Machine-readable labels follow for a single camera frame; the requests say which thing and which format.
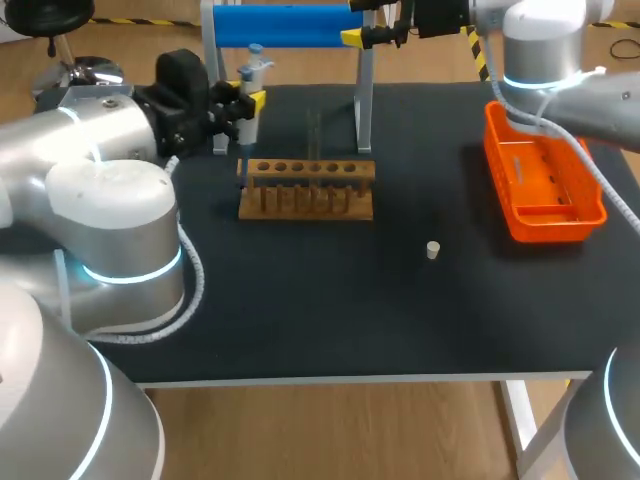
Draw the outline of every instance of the yellow clamp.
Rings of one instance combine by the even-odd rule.
[[[264,90],[260,90],[259,92],[249,94],[249,96],[253,98],[254,102],[256,102],[254,115],[257,115],[267,103],[267,92],[265,92]]]
[[[340,32],[342,44],[348,47],[364,48],[362,44],[362,29],[353,28],[351,30],[342,30]]]

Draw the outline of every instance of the black stool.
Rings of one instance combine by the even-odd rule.
[[[121,85],[122,69],[101,57],[78,57],[71,53],[65,36],[93,16],[93,0],[7,0],[5,20],[11,29],[27,37],[49,39],[48,54],[60,58],[33,84],[37,97],[43,90],[73,85]]]

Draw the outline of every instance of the glowing blue ring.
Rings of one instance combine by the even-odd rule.
[[[573,85],[578,80],[578,76],[582,77],[582,70],[577,71],[569,78],[565,78],[563,80],[556,80],[555,82],[546,82],[546,83],[520,83],[515,80],[511,80],[510,78],[504,77],[504,83],[510,85],[514,88],[521,88],[523,90],[546,90],[548,88],[562,88],[567,87],[569,85]]]
[[[611,392],[609,392],[609,373],[611,370],[611,362],[617,350],[618,349],[616,348],[613,352],[611,352],[611,356],[609,357],[609,361],[607,362],[607,368],[605,368],[604,370],[604,403],[607,406],[609,419],[611,420],[613,429],[618,435],[620,442],[624,446],[627,453],[631,456],[631,458],[633,458],[636,464],[640,466],[640,455],[638,455],[638,452],[636,452],[635,448],[633,448],[633,445],[631,445],[631,442],[629,441],[627,436],[624,434],[624,431],[622,430],[622,426],[620,425],[620,422],[618,422],[618,417],[616,417],[616,414],[613,411],[613,403],[611,402]]]
[[[87,451],[86,455],[76,468],[75,472],[69,477],[69,480],[80,480],[80,478],[86,473],[89,465],[93,461],[98,453],[98,449],[100,448],[100,444],[102,440],[104,440],[104,435],[107,432],[107,426],[109,425],[109,419],[111,418],[111,410],[113,408],[113,380],[111,378],[111,372],[109,371],[109,366],[107,365],[104,357],[98,352],[93,345],[89,345],[92,350],[95,352],[98,360],[100,360],[100,365],[102,365],[102,370],[104,371],[104,378],[106,382],[106,392],[105,392],[105,402],[104,402],[104,410],[102,412],[102,419],[100,420],[100,426],[98,427],[98,431],[96,436],[93,438],[93,442],[91,442],[91,446]]]
[[[139,275],[137,277],[105,277],[104,275],[100,275],[99,273],[89,270],[84,265],[82,266],[82,268],[84,269],[85,272],[87,272],[87,275],[89,275],[94,280],[97,280],[98,282],[110,283],[113,285],[130,285],[133,283],[147,282],[149,280],[153,280],[154,278],[158,278],[160,275],[164,273],[167,273],[169,270],[175,267],[176,264],[180,261],[181,255],[182,255],[182,249],[180,248],[178,249],[178,253],[176,254],[176,256],[173,257],[173,260],[167,263],[164,267],[160,268],[159,270],[156,270],[155,272],[147,273],[146,275]]]

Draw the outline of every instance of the yellow black tape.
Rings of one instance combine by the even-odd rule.
[[[158,25],[161,27],[199,27],[199,23],[180,20],[147,20],[144,18],[92,18],[89,23],[103,25]]]
[[[600,28],[640,28],[640,23],[638,22],[599,22],[592,23],[592,27],[600,27]]]
[[[478,33],[473,26],[462,27],[462,29],[469,39],[471,53],[473,53],[473,59],[476,62],[476,70],[478,71],[480,81],[486,82],[487,80],[490,80],[489,69],[487,68],[487,60],[484,58],[484,53],[482,53],[482,47],[480,47],[480,37],[478,37]]]

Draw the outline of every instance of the chair base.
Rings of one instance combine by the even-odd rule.
[[[102,57],[77,57],[73,65],[59,62],[47,69],[31,87],[33,98],[51,88],[74,85],[122,85],[122,69]]]

